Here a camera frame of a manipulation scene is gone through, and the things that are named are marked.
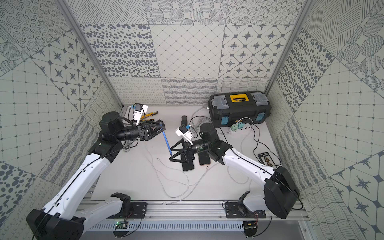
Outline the black phone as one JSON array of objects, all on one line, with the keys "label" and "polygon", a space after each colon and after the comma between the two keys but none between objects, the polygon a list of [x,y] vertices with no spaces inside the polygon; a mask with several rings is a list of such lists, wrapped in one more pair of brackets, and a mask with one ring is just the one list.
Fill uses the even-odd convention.
[{"label": "black phone", "polygon": [[191,171],[195,168],[194,162],[189,161],[188,163],[182,163],[182,169],[184,172]]}]

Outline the pink case phone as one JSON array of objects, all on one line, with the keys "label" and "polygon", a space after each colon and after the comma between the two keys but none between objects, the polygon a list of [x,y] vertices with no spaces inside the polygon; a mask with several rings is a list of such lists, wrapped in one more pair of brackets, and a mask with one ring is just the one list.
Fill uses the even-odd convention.
[{"label": "pink case phone", "polygon": [[199,157],[199,164],[201,166],[209,165],[211,163],[211,159],[208,152],[198,153],[198,157]]}]

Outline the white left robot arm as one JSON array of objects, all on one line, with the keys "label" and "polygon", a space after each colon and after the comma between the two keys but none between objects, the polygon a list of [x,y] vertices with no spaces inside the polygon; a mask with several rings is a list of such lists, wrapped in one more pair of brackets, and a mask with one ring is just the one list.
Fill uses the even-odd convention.
[{"label": "white left robot arm", "polygon": [[103,115],[98,140],[85,160],[59,191],[42,209],[33,209],[26,221],[36,240],[78,240],[94,225],[109,218],[142,218],[146,204],[134,207],[130,196],[114,193],[111,197],[86,210],[78,211],[87,191],[101,173],[112,164],[125,141],[149,141],[166,126],[163,121],[130,121],[118,112]]}]

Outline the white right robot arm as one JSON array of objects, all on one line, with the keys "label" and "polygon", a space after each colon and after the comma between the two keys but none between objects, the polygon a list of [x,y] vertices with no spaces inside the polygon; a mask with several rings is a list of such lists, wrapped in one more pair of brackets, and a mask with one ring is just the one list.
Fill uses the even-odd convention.
[{"label": "white right robot arm", "polygon": [[201,137],[192,139],[191,126],[181,125],[176,129],[176,134],[183,137],[181,149],[172,146],[176,151],[170,157],[171,162],[189,162],[192,155],[212,159],[215,162],[240,171],[246,177],[259,184],[263,191],[252,195],[245,192],[238,200],[239,210],[243,213],[269,210],[280,219],[286,219],[294,210],[294,205],[300,199],[300,194],[290,173],[282,166],[273,168],[248,158],[236,150],[232,145],[219,138],[217,129],[211,123],[204,123],[200,127]]}]

